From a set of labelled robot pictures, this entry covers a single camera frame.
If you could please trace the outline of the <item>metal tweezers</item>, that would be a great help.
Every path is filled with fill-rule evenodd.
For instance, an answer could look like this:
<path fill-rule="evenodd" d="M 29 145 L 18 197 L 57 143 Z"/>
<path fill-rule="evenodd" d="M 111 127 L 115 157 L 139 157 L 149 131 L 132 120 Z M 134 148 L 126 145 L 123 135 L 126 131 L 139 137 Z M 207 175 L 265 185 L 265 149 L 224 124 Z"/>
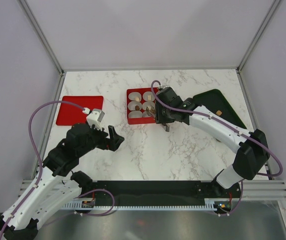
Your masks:
<path fill-rule="evenodd" d="M 155 122 L 157 122 L 157 112 L 154 107 L 150 106 L 150 110 L 146 109 L 146 112 L 149 117 L 154 118 Z M 167 123 L 160 123 L 160 125 L 166 132 L 170 131 L 170 126 Z"/>

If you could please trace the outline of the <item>red box lid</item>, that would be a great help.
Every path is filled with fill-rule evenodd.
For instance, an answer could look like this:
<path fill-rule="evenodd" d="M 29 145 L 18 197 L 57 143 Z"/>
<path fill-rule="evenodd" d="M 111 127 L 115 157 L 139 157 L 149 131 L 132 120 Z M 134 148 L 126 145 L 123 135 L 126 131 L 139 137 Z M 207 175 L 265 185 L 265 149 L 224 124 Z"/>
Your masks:
<path fill-rule="evenodd" d="M 93 109 L 103 109 L 104 97 L 101 95 L 92 96 L 71 96 L 65 95 L 62 97 L 63 101 L 71 102 L 77 104 L 83 108 Z M 74 124 L 85 123 L 86 114 L 83 111 L 73 105 L 63 103 L 59 107 L 56 125 L 57 126 L 72 126 Z"/>

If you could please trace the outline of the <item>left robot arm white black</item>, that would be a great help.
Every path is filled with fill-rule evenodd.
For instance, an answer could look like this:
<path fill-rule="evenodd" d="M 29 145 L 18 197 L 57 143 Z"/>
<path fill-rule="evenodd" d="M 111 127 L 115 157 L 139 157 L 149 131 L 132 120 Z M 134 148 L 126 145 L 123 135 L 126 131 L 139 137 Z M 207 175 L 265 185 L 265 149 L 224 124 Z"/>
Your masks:
<path fill-rule="evenodd" d="M 114 152 L 124 140 L 111 125 L 108 132 L 87 123 L 73 125 L 41 162 L 39 173 L 19 199 L 0 213 L 0 239 L 33 240 L 44 222 L 63 205 L 74 198 L 88 197 L 93 181 L 80 170 L 63 188 L 51 196 L 48 193 L 79 164 L 81 157 L 94 149 Z"/>

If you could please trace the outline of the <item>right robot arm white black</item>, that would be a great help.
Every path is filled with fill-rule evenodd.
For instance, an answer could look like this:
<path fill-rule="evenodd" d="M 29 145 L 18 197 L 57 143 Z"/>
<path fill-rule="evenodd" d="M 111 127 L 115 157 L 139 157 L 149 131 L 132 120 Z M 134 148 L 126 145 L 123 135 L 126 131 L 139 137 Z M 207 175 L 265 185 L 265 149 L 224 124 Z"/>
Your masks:
<path fill-rule="evenodd" d="M 160 87 L 155 100 L 157 124 L 180 122 L 198 128 L 235 153 L 233 163 L 211 182 L 211 191 L 216 197 L 224 197 L 234 184 L 242 180 L 253 180 L 269 160 L 266 135 L 261 130 L 251 132 L 236 126 L 198 104 L 194 98 L 182 100 L 170 86 Z"/>

